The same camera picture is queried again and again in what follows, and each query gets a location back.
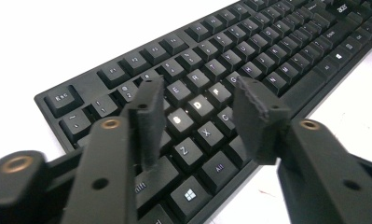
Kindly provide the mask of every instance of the windows logo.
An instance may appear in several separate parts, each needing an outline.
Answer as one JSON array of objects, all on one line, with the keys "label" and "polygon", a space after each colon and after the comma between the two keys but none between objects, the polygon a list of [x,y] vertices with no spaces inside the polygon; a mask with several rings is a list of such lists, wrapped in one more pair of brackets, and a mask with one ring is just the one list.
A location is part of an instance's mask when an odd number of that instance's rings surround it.
[{"label": "windows logo", "polygon": [[192,191],[192,189],[189,189],[186,192],[185,197],[186,197],[187,201],[191,202],[191,200],[193,200],[195,197],[197,197],[197,195],[194,193],[194,191]]}]

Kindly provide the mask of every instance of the keyboard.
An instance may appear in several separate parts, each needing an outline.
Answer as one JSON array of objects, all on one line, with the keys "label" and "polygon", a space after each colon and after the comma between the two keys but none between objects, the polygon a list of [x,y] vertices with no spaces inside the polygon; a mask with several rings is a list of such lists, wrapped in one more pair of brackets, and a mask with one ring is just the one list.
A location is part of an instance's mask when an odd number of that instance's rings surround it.
[{"label": "keyboard", "polygon": [[236,77],[305,117],[372,49],[367,2],[240,1],[35,97],[66,152],[163,76],[167,127],[155,173],[135,177],[140,223],[201,223],[258,169],[231,122]]}]

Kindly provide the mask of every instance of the space bar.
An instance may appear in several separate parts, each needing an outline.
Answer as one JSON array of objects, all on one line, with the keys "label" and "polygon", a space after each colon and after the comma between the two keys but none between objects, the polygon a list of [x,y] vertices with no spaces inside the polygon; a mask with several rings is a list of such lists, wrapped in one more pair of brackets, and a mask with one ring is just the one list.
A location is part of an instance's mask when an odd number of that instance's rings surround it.
[{"label": "space bar", "polygon": [[136,207],[139,213],[158,201],[179,180],[180,174],[166,157],[161,157],[151,171],[135,177]]},{"label": "space bar", "polygon": [[293,117],[323,87],[324,78],[314,71],[309,71],[281,99],[291,108]]}]

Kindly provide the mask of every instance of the mounting hole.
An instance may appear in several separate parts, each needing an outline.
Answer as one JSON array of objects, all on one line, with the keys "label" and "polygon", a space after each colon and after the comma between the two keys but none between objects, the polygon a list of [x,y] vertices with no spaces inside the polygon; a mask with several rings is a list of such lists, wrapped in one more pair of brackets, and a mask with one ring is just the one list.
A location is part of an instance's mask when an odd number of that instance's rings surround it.
[{"label": "mounting hole", "polygon": [[140,109],[146,109],[147,105],[138,105],[137,107],[139,107]]},{"label": "mounting hole", "polygon": [[5,174],[17,173],[18,171],[26,169],[32,164],[34,159],[30,156],[19,156],[6,161],[2,165],[2,172]]},{"label": "mounting hole", "polygon": [[302,127],[306,128],[306,129],[309,129],[309,130],[319,130],[320,129],[320,125],[314,121],[311,121],[311,120],[301,120],[299,122],[301,124]]},{"label": "mounting hole", "polygon": [[348,189],[353,189],[353,190],[361,189],[360,185],[358,185],[356,182],[352,180],[344,180],[343,185],[345,185]]},{"label": "mounting hole", "polygon": [[106,178],[100,178],[100,179],[95,180],[92,183],[92,188],[96,190],[100,190],[100,189],[106,188],[108,184],[109,184],[109,181]]},{"label": "mounting hole", "polygon": [[117,119],[108,119],[102,123],[102,128],[104,129],[114,129],[119,126],[119,120]]}]

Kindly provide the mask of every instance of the black keyboard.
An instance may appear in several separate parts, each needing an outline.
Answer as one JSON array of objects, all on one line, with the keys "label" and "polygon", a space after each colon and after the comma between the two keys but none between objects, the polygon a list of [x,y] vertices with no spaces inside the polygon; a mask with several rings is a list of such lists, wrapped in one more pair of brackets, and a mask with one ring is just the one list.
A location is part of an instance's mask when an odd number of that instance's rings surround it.
[{"label": "black keyboard", "polygon": [[372,49],[363,1],[239,1],[34,98],[66,152],[163,76],[167,126],[156,172],[135,177],[140,223],[201,223],[258,166],[231,122],[238,76],[306,117]]}]

